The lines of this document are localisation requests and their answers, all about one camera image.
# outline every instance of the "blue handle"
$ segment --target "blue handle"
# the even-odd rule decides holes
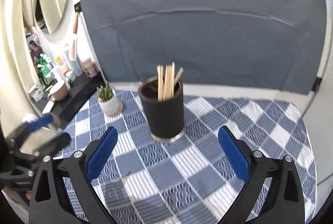
[[[87,161],[86,179],[88,182],[99,177],[118,141],[117,129],[107,129],[99,140],[99,145]]]
[[[47,114],[44,117],[41,117],[33,123],[29,123],[28,131],[29,133],[35,132],[43,126],[47,126],[49,123],[53,122],[53,117],[51,114]]]
[[[219,143],[238,179],[247,183],[250,180],[249,162],[225,127],[219,129]]]

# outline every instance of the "toothpick holder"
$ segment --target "toothpick holder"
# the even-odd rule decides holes
[[[143,83],[138,90],[151,136],[158,142],[173,142],[185,134],[183,84],[174,87],[174,97],[158,101],[158,78]]]

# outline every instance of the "succulent plant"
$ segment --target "succulent plant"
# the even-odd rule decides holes
[[[100,88],[97,87],[98,93],[98,100],[100,102],[109,101],[113,97],[113,91],[110,88],[109,83],[107,82],[105,87],[101,86]]]

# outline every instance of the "white plant pot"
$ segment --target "white plant pot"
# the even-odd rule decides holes
[[[119,109],[120,109],[120,103],[118,98],[113,95],[113,97],[106,102],[99,102],[99,105],[101,106],[102,111],[107,115],[107,116],[113,116],[116,114]]]

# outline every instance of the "gray curtain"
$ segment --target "gray curtain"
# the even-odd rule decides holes
[[[325,0],[81,0],[105,77],[135,82],[175,62],[185,83],[307,94],[326,29]]]

